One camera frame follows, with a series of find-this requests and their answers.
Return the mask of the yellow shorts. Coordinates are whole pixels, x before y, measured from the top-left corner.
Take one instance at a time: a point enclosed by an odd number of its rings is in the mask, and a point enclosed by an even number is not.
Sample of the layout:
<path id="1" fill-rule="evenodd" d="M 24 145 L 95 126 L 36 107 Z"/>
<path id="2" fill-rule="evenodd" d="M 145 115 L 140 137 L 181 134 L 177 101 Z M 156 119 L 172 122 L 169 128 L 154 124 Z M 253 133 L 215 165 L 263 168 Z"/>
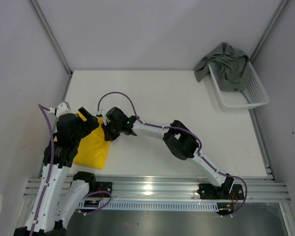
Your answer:
<path id="1" fill-rule="evenodd" d="M 76 114 L 66 111 L 57 116 L 64 114 Z M 82 138 L 78 145 L 64 147 L 57 143 L 56 134 L 53 141 L 53 163 L 61 167 L 71 167 L 73 164 L 90 167 L 94 169 L 104 169 L 105 162 L 108 156 L 110 142 L 105 141 L 104 131 L 101 127 L 103 120 L 97 118 L 99 127 L 92 131 L 89 135 Z"/>

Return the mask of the grey shorts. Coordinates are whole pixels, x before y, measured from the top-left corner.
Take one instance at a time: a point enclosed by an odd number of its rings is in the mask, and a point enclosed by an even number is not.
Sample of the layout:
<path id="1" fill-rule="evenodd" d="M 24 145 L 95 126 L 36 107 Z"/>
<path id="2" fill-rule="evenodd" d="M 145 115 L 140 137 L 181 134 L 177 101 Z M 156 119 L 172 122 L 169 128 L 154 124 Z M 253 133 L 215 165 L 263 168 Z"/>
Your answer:
<path id="1" fill-rule="evenodd" d="M 205 55 L 195 66 L 194 72 L 198 82 L 209 73 L 209 64 L 219 65 L 218 85 L 223 91 L 243 91 L 249 78 L 249 56 L 226 42 L 220 43 Z"/>

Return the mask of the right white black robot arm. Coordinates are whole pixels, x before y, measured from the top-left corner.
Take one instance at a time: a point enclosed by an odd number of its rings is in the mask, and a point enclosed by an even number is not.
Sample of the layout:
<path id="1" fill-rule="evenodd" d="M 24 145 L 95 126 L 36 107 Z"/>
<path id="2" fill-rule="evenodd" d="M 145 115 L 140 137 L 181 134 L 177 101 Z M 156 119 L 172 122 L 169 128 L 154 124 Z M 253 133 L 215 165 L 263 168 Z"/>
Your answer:
<path id="1" fill-rule="evenodd" d="M 199 193 L 204 197 L 224 199 L 233 191 L 234 178 L 222 171 L 210 161 L 202 151 L 202 143 L 183 123 L 174 120 L 169 125 L 150 124 L 141 121 L 138 116 L 128 117 L 113 107 L 99 112 L 104 119 L 102 128 L 105 140 L 114 141 L 121 133 L 131 136 L 147 136 L 162 140 L 171 154 L 179 160 L 193 160 L 201 167 L 209 184 L 199 186 Z"/>

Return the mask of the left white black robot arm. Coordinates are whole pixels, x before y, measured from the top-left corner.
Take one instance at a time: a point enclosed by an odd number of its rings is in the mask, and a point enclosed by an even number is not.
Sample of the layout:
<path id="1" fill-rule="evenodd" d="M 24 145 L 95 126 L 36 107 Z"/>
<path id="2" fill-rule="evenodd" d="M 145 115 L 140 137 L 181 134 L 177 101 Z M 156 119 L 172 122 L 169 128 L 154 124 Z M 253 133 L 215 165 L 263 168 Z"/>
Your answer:
<path id="1" fill-rule="evenodd" d="M 24 226 L 16 228 L 16 236 L 64 236 L 67 224 L 84 197 L 97 191 L 95 175 L 78 172 L 69 193 L 63 199 L 60 193 L 78 147 L 83 138 L 99 127 L 97 117 L 84 107 L 77 113 L 65 102 L 56 108 L 39 106 L 43 115 L 51 113 L 57 117 L 57 131 L 49 128 L 50 142 L 44 151 L 43 169 L 39 190 L 29 218 Z"/>

